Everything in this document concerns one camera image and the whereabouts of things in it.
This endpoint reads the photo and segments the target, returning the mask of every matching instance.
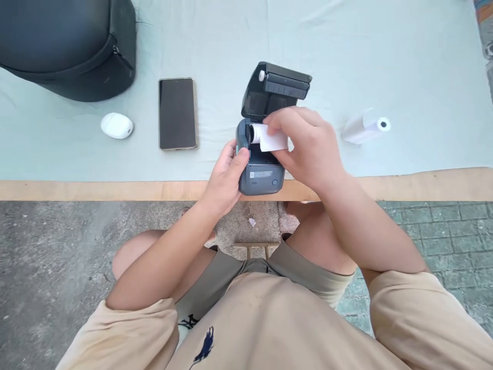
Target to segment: hand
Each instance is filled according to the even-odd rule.
[[[293,177],[317,194],[329,190],[347,177],[340,159],[334,128],[317,113],[292,106],[273,112],[263,121],[269,134],[282,130],[294,144],[272,152]]]
[[[235,147],[236,140],[226,144],[200,198],[200,202],[207,203],[207,207],[220,218],[227,214],[240,198],[238,182],[250,156],[247,148],[241,148],[235,156]]]

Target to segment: black backpack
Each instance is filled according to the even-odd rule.
[[[3,1],[0,34],[0,67],[65,98],[105,100],[134,81],[130,0]]]

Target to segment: phone screen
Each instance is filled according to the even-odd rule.
[[[195,87],[191,78],[159,81],[159,148],[197,146]]]

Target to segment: person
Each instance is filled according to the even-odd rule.
[[[292,139],[273,154],[321,202],[288,205],[300,224],[268,260],[203,247],[240,196],[249,152],[229,142],[190,210],[116,254],[113,290],[58,369],[493,368],[493,340],[344,170],[332,126],[301,107],[264,123]],[[375,338],[334,310],[356,266]],[[178,324],[190,331],[177,349]]]

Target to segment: shorts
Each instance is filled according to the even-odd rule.
[[[332,308],[336,308],[353,278],[353,275],[339,275],[315,265],[291,249],[284,240],[267,260],[251,258],[239,261],[218,249],[202,275],[176,303],[178,324],[188,329],[194,327],[226,293],[234,278],[246,272],[288,278],[312,291]]]

